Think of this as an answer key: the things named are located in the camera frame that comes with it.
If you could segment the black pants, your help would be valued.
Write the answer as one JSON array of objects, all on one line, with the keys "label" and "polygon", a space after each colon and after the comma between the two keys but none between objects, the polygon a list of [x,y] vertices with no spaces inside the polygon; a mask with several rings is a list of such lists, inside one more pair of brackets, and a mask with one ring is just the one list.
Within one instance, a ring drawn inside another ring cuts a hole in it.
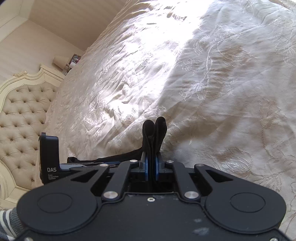
[{"label": "black pants", "polygon": [[159,177],[159,154],[161,145],[167,133],[166,120],[162,116],[152,120],[146,120],[142,125],[142,146],[134,151],[119,154],[115,156],[98,158],[96,160],[80,161],[76,157],[68,157],[68,164],[86,164],[86,163],[107,163],[119,164],[124,161],[141,160],[144,158],[145,179],[147,181],[156,181]]}]

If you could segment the tufted cream headboard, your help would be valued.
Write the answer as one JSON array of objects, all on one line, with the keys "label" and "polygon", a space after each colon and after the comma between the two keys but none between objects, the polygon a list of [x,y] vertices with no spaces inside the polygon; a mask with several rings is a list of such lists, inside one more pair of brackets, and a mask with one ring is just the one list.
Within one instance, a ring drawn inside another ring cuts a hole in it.
[{"label": "tufted cream headboard", "polygon": [[14,208],[36,186],[38,139],[64,75],[40,64],[1,84],[1,210]]}]

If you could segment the grey striped sleeve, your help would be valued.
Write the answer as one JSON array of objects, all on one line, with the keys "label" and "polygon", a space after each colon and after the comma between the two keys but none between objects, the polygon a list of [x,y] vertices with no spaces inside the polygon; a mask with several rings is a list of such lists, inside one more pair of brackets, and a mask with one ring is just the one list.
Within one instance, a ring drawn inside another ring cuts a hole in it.
[{"label": "grey striped sleeve", "polygon": [[15,240],[23,231],[23,225],[18,217],[16,208],[1,210],[0,236],[1,240]]}]

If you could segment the beige bedside lamp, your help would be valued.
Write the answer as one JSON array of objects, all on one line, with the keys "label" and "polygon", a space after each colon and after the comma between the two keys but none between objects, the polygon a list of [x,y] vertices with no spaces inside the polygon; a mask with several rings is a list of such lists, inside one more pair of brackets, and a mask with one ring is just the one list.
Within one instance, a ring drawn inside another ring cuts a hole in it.
[{"label": "beige bedside lamp", "polygon": [[52,63],[56,66],[58,66],[60,69],[64,70],[69,65],[70,58],[61,56],[61,55],[55,55]]}]

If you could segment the cream embroidered bedspread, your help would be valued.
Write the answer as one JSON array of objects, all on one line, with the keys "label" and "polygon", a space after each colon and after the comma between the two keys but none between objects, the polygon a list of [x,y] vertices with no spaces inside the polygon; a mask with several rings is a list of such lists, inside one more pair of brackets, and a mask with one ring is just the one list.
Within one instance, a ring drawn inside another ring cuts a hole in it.
[{"label": "cream embroidered bedspread", "polygon": [[46,133],[60,161],[138,149],[166,119],[162,155],[278,192],[295,239],[295,1],[127,1],[67,74]]}]

